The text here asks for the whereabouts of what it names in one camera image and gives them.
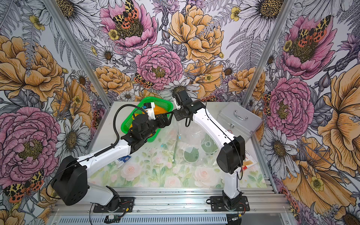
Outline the clear zip-top bag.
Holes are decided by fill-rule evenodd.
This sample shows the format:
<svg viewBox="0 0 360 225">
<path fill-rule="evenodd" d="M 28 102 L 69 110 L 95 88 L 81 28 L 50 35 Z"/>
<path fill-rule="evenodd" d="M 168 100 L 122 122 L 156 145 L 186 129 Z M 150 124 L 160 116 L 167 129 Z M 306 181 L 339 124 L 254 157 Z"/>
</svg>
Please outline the clear zip-top bag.
<svg viewBox="0 0 360 225">
<path fill-rule="evenodd" d="M 161 129 L 157 141 L 162 152 L 170 157 L 170 162 L 192 167 L 216 167 L 219 147 L 199 125 L 172 120 L 170 126 Z"/>
</svg>

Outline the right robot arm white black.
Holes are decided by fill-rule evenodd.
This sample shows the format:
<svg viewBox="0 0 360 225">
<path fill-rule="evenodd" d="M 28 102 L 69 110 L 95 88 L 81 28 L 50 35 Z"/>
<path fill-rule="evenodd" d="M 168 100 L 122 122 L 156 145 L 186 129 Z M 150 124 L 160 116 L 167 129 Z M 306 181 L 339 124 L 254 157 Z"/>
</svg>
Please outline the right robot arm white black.
<svg viewBox="0 0 360 225">
<path fill-rule="evenodd" d="M 226 130 L 213 118 L 202 101 L 192 100 L 186 91 L 175 93 L 172 97 L 176 105 L 173 111 L 176 120 L 185 119 L 187 122 L 199 125 L 219 148 L 217 165 L 225 173 L 223 202 L 227 210 L 236 210 L 242 200 L 239 180 L 242 177 L 245 160 L 244 138 Z"/>
</svg>

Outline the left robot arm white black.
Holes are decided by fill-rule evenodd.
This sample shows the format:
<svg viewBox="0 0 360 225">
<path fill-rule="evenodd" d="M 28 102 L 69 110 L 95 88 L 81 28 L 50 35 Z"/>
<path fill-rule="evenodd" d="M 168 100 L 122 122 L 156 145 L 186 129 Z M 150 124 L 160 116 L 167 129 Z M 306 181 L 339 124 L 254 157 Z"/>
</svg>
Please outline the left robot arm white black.
<svg viewBox="0 0 360 225">
<path fill-rule="evenodd" d="M 146 109 L 143 114 L 135 116 L 129 132 L 124 136 L 117 134 L 115 143 L 110 146 L 78 158 L 68 156 L 62 160 L 51 187 L 67 206 L 90 202 L 107 212 L 115 212 L 121 207 L 121 198 L 113 188 L 91 184 L 88 178 L 113 161 L 136 152 L 158 129 L 171 124 L 172 112 L 154 117 L 150 113 L 151 110 Z"/>
</svg>

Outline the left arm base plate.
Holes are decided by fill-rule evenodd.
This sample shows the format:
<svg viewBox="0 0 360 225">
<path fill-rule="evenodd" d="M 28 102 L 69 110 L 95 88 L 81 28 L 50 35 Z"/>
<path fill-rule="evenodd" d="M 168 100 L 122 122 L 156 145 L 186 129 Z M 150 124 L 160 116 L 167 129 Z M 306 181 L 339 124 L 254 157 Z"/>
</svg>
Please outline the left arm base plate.
<svg viewBox="0 0 360 225">
<path fill-rule="evenodd" d="M 115 197 L 107 205 L 95 204 L 94 213 L 124 213 L 132 212 L 135 198 L 134 197 Z"/>
</svg>

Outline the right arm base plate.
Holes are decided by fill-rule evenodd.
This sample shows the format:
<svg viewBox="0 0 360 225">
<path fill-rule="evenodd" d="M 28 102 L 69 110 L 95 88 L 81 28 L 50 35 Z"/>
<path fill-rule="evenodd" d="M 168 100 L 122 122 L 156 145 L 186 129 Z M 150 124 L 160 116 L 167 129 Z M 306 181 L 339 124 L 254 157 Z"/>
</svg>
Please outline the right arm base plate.
<svg viewBox="0 0 360 225">
<path fill-rule="evenodd" d="M 249 212 L 250 206 L 246 196 L 238 196 L 234 199 L 229 199 L 223 196 L 211 196 L 206 200 L 210 205 L 212 212 Z"/>
</svg>

